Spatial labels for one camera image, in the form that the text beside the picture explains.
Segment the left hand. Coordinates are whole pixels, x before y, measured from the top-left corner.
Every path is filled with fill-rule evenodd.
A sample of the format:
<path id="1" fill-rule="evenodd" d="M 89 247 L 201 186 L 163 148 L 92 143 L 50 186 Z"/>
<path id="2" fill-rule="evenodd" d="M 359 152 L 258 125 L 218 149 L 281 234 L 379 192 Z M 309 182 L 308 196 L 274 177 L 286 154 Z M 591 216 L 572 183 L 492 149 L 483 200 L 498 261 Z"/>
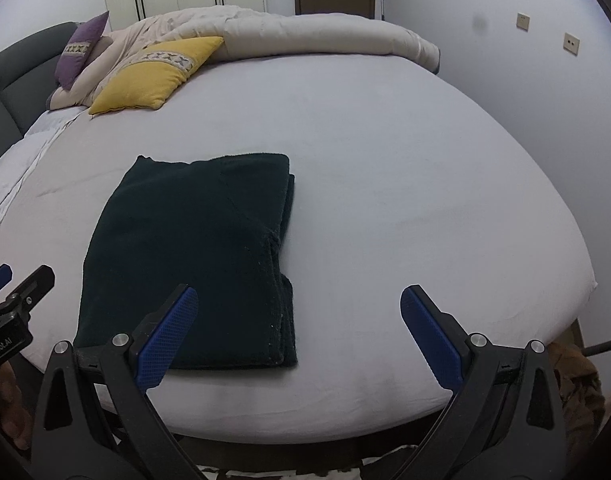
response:
<path id="1" fill-rule="evenodd" d="M 25 408 L 22 392 L 10 362 L 0 366 L 0 423 L 7 435 L 21 451 L 28 450 L 33 421 Z"/>

